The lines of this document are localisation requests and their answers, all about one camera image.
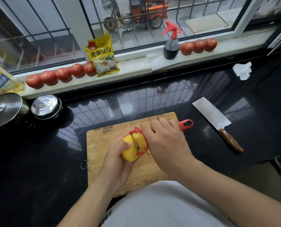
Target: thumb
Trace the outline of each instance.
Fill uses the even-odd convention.
[[[118,141],[115,146],[113,147],[113,150],[112,152],[117,154],[117,155],[120,155],[120,153],[123,151],[123,150],[127,150],[131,147],[131,143],[126,143],[122,140]]]

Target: red logo on packet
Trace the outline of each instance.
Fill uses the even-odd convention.
[[[88,44],[88,48],[89,48],[90,50],[97,49],[97,46],[96,46],[95,41],[91,41],[91,42],[89,42],[89,44]]]

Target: metal ring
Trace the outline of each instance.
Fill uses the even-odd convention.
[[[82,163],[83,162],[86,162],[86,164],[87,164],[87,166],[85,167],[85,168],[82,168]],[[87,169],[87,167],[88,167],[88,161],[87,160],[83,160],[82,162],[81,162],[81,164],[80,164],[80,167],[82,168],[82,169]]]

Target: person's left hand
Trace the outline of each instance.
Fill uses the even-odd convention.
[[[136,162],[136,160],[134,162],[128,162],[120,155],[123,150],[131,147],[130,143],[122,141],[127,135],[129,135],[129,133],[123,134],[110,146],[98,175],[112,187],[113,193],[118,191],[120,187],[125,184]]]

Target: person's right hand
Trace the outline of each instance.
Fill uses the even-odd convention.
[[[148,141],[154,160],[170,177],[176,179],[185,166],[196,160],[176,121],[154,119],[151,123],[142,123],[140,128]]]

